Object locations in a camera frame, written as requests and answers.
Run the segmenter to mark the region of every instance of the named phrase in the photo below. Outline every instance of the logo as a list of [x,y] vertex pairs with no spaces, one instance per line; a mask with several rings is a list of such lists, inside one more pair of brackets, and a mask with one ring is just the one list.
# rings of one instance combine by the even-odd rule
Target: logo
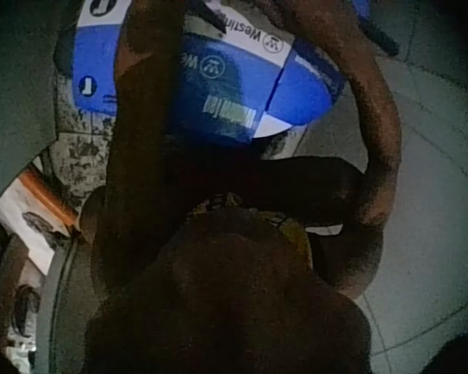
[[78,88],[80,89],[80,93],[85,97],[92,97],[95,91],[97,91],[97,82],[91,76],[84,76],[78,84]]
[[93,0],[90,4],[90,14],[94,17],[102,17],[111,12],[118,0]]
[[225,62],[218,56],[207,56],[201,60],[201,74],[208,79],[217,79],[225,72]]
[[264,37],[263,45],[268,53],[279,53],[284,47],[284,42],[275,35],[267,34]]

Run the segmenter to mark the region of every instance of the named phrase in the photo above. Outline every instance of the hand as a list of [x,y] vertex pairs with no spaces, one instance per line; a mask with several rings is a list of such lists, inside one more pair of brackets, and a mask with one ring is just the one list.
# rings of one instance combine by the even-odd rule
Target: hand
[[344,0],[244,0],[277,27],[309,39],[339,63],[365,40],[352,5]]

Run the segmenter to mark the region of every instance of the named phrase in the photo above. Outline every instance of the black circular logo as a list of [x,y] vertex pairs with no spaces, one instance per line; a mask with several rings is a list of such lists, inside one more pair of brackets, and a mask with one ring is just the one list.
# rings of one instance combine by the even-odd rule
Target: black circular logo
[[279,53],[284,47],[284,42],[281,40],[281,38],[272,34],[265,35],[263,44],[265,51],[269,53]]
[[94,17],[103,17],[111,12],[118,0],[93,0],[90,4],[90,14]]
[[78,84],[78,88],[85,97],[92,97],[97,91],[97,82],[92,76],[84,76]]

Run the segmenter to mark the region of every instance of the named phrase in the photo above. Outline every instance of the shirtless person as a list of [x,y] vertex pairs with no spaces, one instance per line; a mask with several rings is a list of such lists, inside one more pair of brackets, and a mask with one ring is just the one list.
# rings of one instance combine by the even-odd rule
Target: shirtless person
[[[399,116],[349,6],[254,2],[347,76],[367,170],[335,158],[169,150],[185,0],[134,0],[115,60],[107,187],[81,221],[94,282],[108,296],[87,327],[84,372],[371,372],[371,330],[352,299],[380,262]],[[315,224],[343,229],[307,236]]]

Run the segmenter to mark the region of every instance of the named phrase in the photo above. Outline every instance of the tiled floor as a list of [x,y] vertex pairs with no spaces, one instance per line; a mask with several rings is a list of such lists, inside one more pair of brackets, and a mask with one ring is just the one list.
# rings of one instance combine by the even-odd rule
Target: tiled floor
[[[432,8],[384,3],[378,23],[409,41],[397,59],[378,53],[402,120],[403,162],[381,266],[357,304],[372,326],[374,372],[403,374],[420,372],[444,343],[468,333],[468,54],[439,51],[456,37]],[[449,35],[421,51],[435,32]],[[465,68],[453,69],[448,59]],[[349,91],[309,128],[297,154],[339,156],[365,168]]]

